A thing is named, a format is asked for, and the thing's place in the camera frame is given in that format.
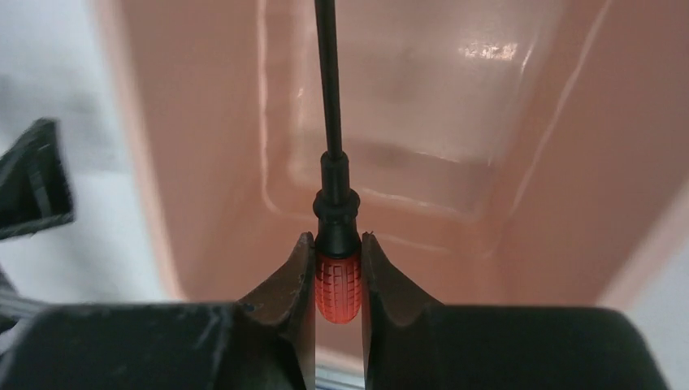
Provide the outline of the red black screwdriver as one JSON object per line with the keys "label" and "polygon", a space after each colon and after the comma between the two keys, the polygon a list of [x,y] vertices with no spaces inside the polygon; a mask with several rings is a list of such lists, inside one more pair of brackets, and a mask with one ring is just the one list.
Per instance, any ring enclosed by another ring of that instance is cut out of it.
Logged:
{"label": "red black screwdriver", "polygon": [[326,139],[320,158],[321,189],[313,203],[318,218],[315,301],[328,322],[346,324],[357,316],[362,300],[362,243],[356,222],[360,197],[351,189],[349,158],[343,149],[336,7],[333,1],[316,1],[314,9]]}

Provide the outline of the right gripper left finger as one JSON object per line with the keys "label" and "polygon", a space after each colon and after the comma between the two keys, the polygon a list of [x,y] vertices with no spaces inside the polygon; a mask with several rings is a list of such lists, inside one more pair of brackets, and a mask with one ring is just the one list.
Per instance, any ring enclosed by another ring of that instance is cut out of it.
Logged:
{"label": "right gripper left finger", "polygon": [[238,301],[51,305],[20,322],[4,389],[312,389],[314,238]]}

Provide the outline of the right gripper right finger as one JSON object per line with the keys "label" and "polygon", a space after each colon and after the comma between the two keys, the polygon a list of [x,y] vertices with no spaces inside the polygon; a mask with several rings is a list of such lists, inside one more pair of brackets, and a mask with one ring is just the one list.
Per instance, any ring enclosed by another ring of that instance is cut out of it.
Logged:
{"label": "right gripper right finger", "polygon": [[577,306],[450,305],[362,238],[368,389],[665,389],[622,313]]}

